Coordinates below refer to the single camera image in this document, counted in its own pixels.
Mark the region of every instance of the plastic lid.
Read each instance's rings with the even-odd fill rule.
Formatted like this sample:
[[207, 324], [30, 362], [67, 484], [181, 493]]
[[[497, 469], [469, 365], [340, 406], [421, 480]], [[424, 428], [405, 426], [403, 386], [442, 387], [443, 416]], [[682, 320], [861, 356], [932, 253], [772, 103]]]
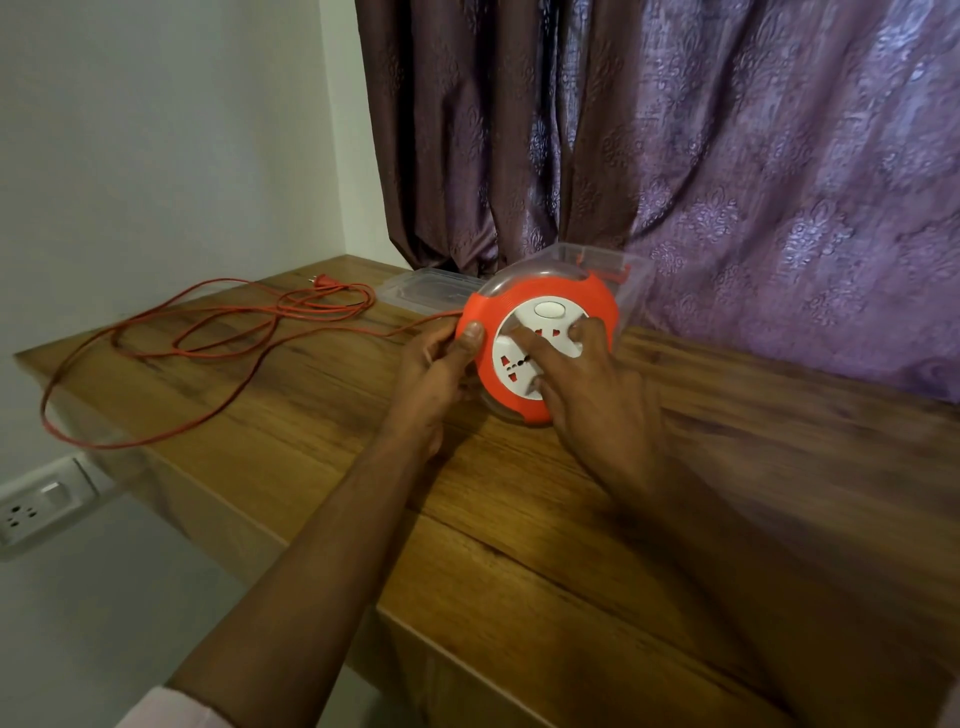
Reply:
[[483, 284], [481, 279], [462, 273], [420, 268], [384, 281], [377, 287], [376, 297], [383, 303], [429, 316], [463, 308], [470, 294]]
[[480, 289], [480, 295], [492, 298], [509, 291], [515, 283], [531, 278], [554, 278], [583, 280], [588, 272], [575, 265], [551, 258], [530, 258], [514, 263], [497, 273]]

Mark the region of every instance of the curtain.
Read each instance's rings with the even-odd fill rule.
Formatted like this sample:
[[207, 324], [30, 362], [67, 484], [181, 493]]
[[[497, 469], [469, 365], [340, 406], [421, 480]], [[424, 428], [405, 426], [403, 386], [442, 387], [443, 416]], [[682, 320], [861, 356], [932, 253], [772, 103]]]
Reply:
[[356, 7], [413, 265], [628, 250], [648, 326], [960, 400], [960, 3]]

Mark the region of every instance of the electrical cord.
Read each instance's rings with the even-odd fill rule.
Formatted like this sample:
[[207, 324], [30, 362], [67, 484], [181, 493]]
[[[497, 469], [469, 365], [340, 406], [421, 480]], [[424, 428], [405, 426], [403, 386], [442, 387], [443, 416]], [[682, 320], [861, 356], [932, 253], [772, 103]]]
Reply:
[[[245, 283], [252, 288], [256, 288], [272, 296], [276, 296], [276, 299], [272, 304], [269, 305], [213, 305], [203, 306], [200, 308], [170, 308], [171, 305], [182, 299], [187, 294], [192, 293], [193, 291], [196, 291], [199, 288], [211, 283], [220, 282]], [[336, 293], [358, 294], [361, 297], [361, 300], [355, 303], [324, 303], [324, 299], [326, 297], [332, 296]], [[227, 407], [234, 400], [236, 400], [237, 397], [240, 396], [244, 389], [247, 388], [247, 385], [250, 384], [253, 376], [260, 368], [263, 360], [267, 358], [268, 354], [282, 344], [286, 344], [294, 339], [301, 339], [304, 336], [310, 336], [321, 331], [353, 331], [354, 333], [366, 333], [370, 336], [377, 336], [380, 338], [390, 338], [391, 336], [396, 336], [397, 334], [407, 331], [411, 328], [425, 324], [428, 321], [441, 319], [446, 316], [459, 316], [462, 313], [462, 311], [459, 310], [435, 313], [432, 316], [424, 316], [421, 319], [417, 319], [411, 324], [386, 331], [378, 331], [357, 326], [345, 326], [338, 323], [348, 321], [362, 315], [375, 303], [376, 294], [374, 293], [372, 287], [368, 286], [366, 283], [341, 283], [328, 276], [317, 276], [314, 279], [313, 287], [311, 288], [298, 288], [290, 291], [282, 291], [263, 283], [243, 279], [221, 278], [201, 281], [196, 285], [192, 285], [189, 288], [180, 291], [172, 299], [169, 299], [160, 305], [156, 305], [153, 308], [148, 308], [146, 311], [131, 316], [128, 319], [124, 319], [113, 326], [102, 328], [83, 340], [83, 342], [78, 345], [76, 349], [74, 349], [63, 359], [63, 361], [58, 365], [57, 369], [50, 376], [50, 381], [44, 388], [43, 397], [40, 400], [40, 421], [43, 423], [43, 428], [58, 440], [62, 440], [63, 442], [69, 443], [70, 445], [78, 448], [114, 450], [152, 445], [153, 443], [158, 443], [161, 440], [166, 440], [174, 437], [175, 435], [187, 432], [194, 427], [202, 425], [227, 409]], [[182, 316], [190, 313], [204, 313], [206, 315], [196, 324], [191, 325], [182, 333], [178, 334], [171, 342], [169, 349], [160, 352], [135, 352], [123, 347], [122, 337], [129, 328], [166, 316]], [[255, 326], [251, 326], [250, 328], [240, 331], [239, 333], [235, 333], [227, 338], [220, 339], [209, 344], [203, 344], [197, 347], [187, 347], [183, 344], [184, 340], [191, 334], [196, 333], [211, 322], [219, 319], [221, 316], [227, 316], [229, 314], [260, 314], [269, 318], [268, 320], [263, 321]], [[274, 334], [276, 333], [277, 327], [279, 327], [280, 322], [285, 319], [312, 321], [324, 325], [310, 328], [306, 331], [289, 334], [287, 336], [281, 336], [275, 340]], [[231, 342], [245, 339], [249, 336], [257, 334], [258, 332], [262, 332], [259, 334], [259, 338], [257, 338], [246, 348], [239, 351], [210, 351]], [[63, 377], [69, 371], [70, 367], [77, 362], [80, 356], [92, 344], [107, 336], [109, 337], [110, 345], [118, 353], [133, 359], [158, 359], [165, 358], [167, 356], [180, 356], [186, 359], [217, 361], [223, 359], [233, 359], [256, 351], [259, 351], [259, 354], [253, 361], [253, 364], [247, 371], [246, 375], [240, 380], [240, 383], [237, 384], [236, 388], [227, 396], [227, 398], [200, 417], [185, 422], [181, 425], [177, 425], [176, 427], [165, 432], [159, 432], [156, 435], [151, 435], [150, 437], [145, 437], [138, 440], [130, 440], [129, 442], [123, 443], [91, 443], [85, 440], [79, 440], [77, 438], [70, 437], [60, 430], [56, 425], [50, 422], [50, 419], [47, 417], [47, 406], [49, 404], [51, 395], [63, 380]]]

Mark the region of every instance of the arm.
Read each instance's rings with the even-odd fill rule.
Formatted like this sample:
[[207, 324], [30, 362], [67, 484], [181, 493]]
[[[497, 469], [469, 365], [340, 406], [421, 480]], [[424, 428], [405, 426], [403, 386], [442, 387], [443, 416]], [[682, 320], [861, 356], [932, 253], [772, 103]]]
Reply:
[[511, 335], [543, 371], [564, 443], [714, 599], [805, 724], [935, 724], [948, 675], [662, 452], [659, 408], [608, 353], [602, 322], [571, 329], [584, 345], [575, 359], [529, 329]]
[[315, 726], [414, 481], [440, 449], [442, 419], [483, 339], [468, 327], [440, 358], [446, 321], [403, 351], [373, 442], [290, 547], [180, 666], [170, 687], [237, 728]]

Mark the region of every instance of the wall outlet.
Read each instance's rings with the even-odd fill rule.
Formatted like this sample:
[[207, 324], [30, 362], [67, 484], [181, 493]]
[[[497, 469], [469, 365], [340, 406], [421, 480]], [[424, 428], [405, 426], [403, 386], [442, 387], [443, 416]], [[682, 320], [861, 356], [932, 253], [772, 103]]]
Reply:
[[13, 546], [97, 497], [84, 469], [64, 457], [0, 486], [0, 548]]

